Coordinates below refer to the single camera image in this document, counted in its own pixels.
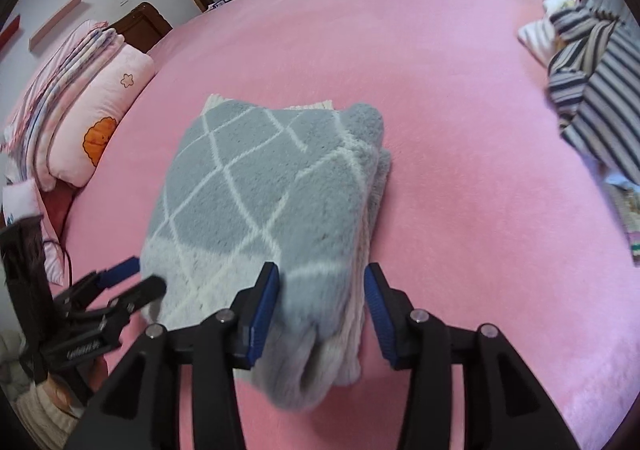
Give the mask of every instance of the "fleece blanket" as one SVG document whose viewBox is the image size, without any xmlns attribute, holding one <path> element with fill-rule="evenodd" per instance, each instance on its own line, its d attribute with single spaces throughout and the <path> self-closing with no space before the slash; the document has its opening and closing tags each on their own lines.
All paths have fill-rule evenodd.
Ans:
<svg viewBox="0 0 640 450">
<path fill-rule="evenodd" d="M 366 104 L 212 105 L 184 134 L 148 227 L 142 274 L 168 288 L 150 319 L 197 324 L 274 261 L 282 290 L 249 380 L 289 409 L 355 382 L 362 278 L 390 166 L 382 136 L 382 117 Z"/>
</svg>

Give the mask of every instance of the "striped cloth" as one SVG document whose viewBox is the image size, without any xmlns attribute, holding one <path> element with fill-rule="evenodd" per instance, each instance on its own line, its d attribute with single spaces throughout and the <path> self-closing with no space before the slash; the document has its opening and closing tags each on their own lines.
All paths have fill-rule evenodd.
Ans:
<svg viewBox="0 0 640 450">
<path fill-rule="evenodd" d="M 549 64 L 560 133 L 623 184 L 605 181 L 640 265 L 640 47 L 615 16 L 583 6 L 550 17 L 566 43 Z"/>
</svg>

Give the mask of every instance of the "pink bed sheet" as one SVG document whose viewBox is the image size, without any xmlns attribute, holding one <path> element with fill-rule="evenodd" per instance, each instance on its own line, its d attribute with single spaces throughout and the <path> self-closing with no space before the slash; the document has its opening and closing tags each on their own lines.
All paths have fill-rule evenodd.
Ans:
<svg viewBox="0 0 640 450">
<path fill-rule="evenodd" d="M 601 448 L 640 390 L 640 274 L 558 137 L 544 69 L 516 39 L 542 15 L 542 0 L 237 0 L 175 29 L 150 52 L 158 75 L 72 207 L 76 274 L 140 253 L 165 170 L 209 94 L 270 108 L 363 100 L 382 112 L 393 155 L 372 260 L 445 322 L 500 326 L 582 448 Z M 141 328 L 125 330 L 124 348 Z M 361 360 L 361 380 L 312 412 L 277 411 L 239 383 L 248 447 L 395 448 L 409 376 L 387 367 L 369 321 Z"/>
</svg>

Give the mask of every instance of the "folded quilt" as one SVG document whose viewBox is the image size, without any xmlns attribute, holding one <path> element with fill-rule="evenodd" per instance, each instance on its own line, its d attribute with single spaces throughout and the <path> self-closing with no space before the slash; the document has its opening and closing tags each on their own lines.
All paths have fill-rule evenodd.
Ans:
<svg viewBox="0 0 640 450">
<path fill-rule="evenodd" d="M 96 22 L 94 20 L 83 22 L 63 40 L 56 51 L 36 70 L 27 84 L 27 89 L 20 95 L 14 111 L 6 123 L 0 151 L 13 150 L 16 144 L 21 143 L 35 106 L 51 81 L 68 64 L 69 59 L 78 54 L 78 48 L 85 43 L 87 37 L 97 38 L 107 25 L 107 22 Z"/>
<path fill-rule="evenodd" d="M 24 346 L 24 336 L 18 331 L 0 331 L 0 386 L 9 401 L 29 390 L 31 383 L 18 360 Z"/>
<path fill-rule="evenodd" d="M 21 108 L 15 111 L 14 120 L 4 131 L 6 142 L 2 149 L 10 158 L 7 177 L 11 182 L 17 183 L 35 177 L 44 191 L 55 186 L 55 180 L 47 180 L 46 187 L 43 187 L 36 177 L 36 148 L 39 143 L 44 144 L 39 155 L 46 156 L 50 136 L 68 107 L 123 43 L 122 36 L 113 29 L 93 29 L 75 45 L 66 58 L 58 62 L 54 73 L 50 72 L 52 67 L 46 66 L 48 84 L 40 91 L 35 87 L 27 90 L 27 94 L 32 96 L 37 92 L 37 97 L 23 100 Z M 21 119 L 19 123 L 15 121 L 18 116 Z"/>
<path fill-rule="evenodd" d="M 23 157 L 23 169 L 27 178 L 36 178 L 43 191 L 51 191 L 56 181 L 53 177 L 40 179 L 39 175 L 42 174 L 37 173 L 35 169 L 36 155 L 47 156 L 51 137 L 66 110 L 101 68 L 116 55 L 123 43 L 123 36 L 118 35 L 113 29 L 107 29 L 100 39 L 64 72 L 33 120 L 31 133 L 24 140 L 26 155 Z"/>
<path fill-rule="evenodd" d="M 274 261 L 281 292 L 248 378 L 276 406 L 311 408 L 360 375 L 363 273 L 390 166 L 382 116 L 214 102 L 184 134 L 148 227 L 142 274 L 168 287 L 148 314 L 197 324 Z"/>
</svg>

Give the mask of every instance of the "striped shirt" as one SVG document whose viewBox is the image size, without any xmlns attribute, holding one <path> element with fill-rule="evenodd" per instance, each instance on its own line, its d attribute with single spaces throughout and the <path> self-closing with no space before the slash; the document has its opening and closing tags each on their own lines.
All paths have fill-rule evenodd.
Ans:
<svg viewBox="0 0 640 450">
<path fill-rule="evenodd" d="M 611 15 L 584 7 L 550 18 L 567 46 L 549 65 L 562 137 L 640 185 L 640 48 Z"/>
</svg>

